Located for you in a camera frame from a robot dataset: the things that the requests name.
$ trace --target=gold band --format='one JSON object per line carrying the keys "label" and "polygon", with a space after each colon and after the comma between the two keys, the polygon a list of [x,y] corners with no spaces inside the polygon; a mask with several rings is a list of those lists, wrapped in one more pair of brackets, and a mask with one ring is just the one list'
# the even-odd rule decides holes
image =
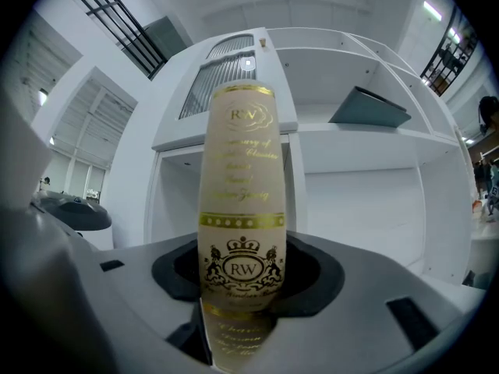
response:
{"label": "gold band", "polygon": [[258,93],[267,94],[269,96],[274,97],[274,92],[266,87],[257,86],[256,84],[238,84],[235,86],[227,86],[224,89],[217,91],[213,95],[213,98],[217,98],[218,96],[222,95],[223,93],[228,93],[229,91],[237,91],[237,90],[252,90],[252,91],[256,91]]}
{"label": "gold band", "polygon": [[211,228],[282,228],[285,226],[283,213],[251,215],[244,213],[200,213],[200,225]]}
{"label": "gold band", "polygon": [[225,310],[217,308],[216,306],[210,305],[209,303],[203,302],[203,310],[206,313],[210,313],[214,316],[224,317],[226,319],[236,319],[236,320],[251,320],[258,317],[265,317],[265,312],[236,312],[234,310]]}

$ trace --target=rw logo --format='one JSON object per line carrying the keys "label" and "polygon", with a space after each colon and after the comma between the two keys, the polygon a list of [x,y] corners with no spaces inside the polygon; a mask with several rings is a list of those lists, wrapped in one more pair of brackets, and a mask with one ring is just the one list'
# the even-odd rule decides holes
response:
{"label": "rw logo", "polygon": [[257,114],[257,110],[254,110],[253,112],[247,111],[244,109],[233,109],[231,111],[231,120],[233,121],[234,119],[255,119],[255,115]]}
{"label": "rw logo", "polygon": [[246,282],[254,280],[262,274],[264,262],[259,256],[229,256],[224,261],[222,269],[229,278]]}
{"label": "rw logo", "polygon": [[272,288],[282,280],[284,260],[277,261],[277,248],[267,250],[265,256],[259,256],[260,243],[246,237],[227,242],[228,255],[211,246],[211,259],[206,258],[204,280],[212,287],[226,289],[236,287],[238,291],[259,291]]}
{"label": "rw logo", "polygon": [[225,122],[231,130],[252,132],[269,126],[274,119],[265,105],[257,102],[230,103],[225,110]]}

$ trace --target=gold label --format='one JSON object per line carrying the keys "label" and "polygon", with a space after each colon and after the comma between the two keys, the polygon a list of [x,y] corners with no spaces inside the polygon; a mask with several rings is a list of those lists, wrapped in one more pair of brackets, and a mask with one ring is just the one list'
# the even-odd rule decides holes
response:
{"label": "gold label", "polygon": [[283,213],[251,215],[201,212],[200,225],[213,228],[282,228],[285,226],[285,216]]}
{"label": "gold label", "polygon": [[200,187],[203,300],[225,309],[266,307],[284,280],[284,208],[274,92],[248,83],[215,92]]}

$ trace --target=crown emblem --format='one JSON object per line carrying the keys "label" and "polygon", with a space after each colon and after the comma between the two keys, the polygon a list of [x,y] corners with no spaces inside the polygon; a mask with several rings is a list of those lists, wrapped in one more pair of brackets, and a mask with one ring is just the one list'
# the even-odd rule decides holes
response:
{"label": "crown emblem", "polygon": [[228,253],[257,253],[260,243],[257,240],[246,240],[241,237],[239,240],[229,240],[227,242]]}

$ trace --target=shelving unit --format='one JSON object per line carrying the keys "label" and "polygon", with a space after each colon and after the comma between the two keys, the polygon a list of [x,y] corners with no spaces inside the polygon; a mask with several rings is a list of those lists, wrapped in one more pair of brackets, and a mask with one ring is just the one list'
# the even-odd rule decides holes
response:
{"label": "shelving unit", "polygon": [[279,58],[288,79],[299,123],[328,122],[354,86],[379,94],[407,109],[402,129],[430,133],[413,95],[374,57],[324,48],[282,48]]}
{"label": "shelving unit", "polygon": [[[288,229],[369,249],[416,267],[417,275],[460,284],[471,201],[445,103],[390,48],[365,37],[308,28],[241,34],[255,41],[266,35],[266,47],[254,47],[257,80],[284,90],[276,95],[280,124],[281,112],[288,125],[295,121],[295,127],[281,126]],[[160,124],[153,145],[159,154],[147,202],[148,242],[197,228],[207,113],[184,122],[169,118],[178,117],[204,53],[230,36],[198,48],[189,81],[178,80],[182,95],[166,108],[169,127]],[[328,123],[354,86],[401,105],[412,118],[397,129]]]}
{"label": "shelving unit", "polygon": [[384,44],[377,41],[367,39],[366,37],[357,36],[355,34],[349,34],[349,36],[369,49],[370,53],[374,57],[377,57],[380,60],[386,62],[390,67],[403,69],[417,76],[414,69],[412,69],[407,62],[400,58],[397,53],[391,50],[391,48],[389,48],[388,46],[385,46]]}
{"label": "shelving unit", "polygon": [[436,136],[370,125],[299,126],[306,173],[418,168],[458,146]]}
{"label": "shelving unit", "polygon": [[400,68],[393,68],[393,70],[411,90],[412,95],[430,121],[432,130],[438,135],[455,138],[454,129],[444,111],[442,111],[440,98],[418,76]]}
{"label": "shelving unit", "polygon": [[371,54],[354,38],[343,32],[317,28],[269,29],[269,36],[277,50],[283,48],[324,48],[370,57]]}

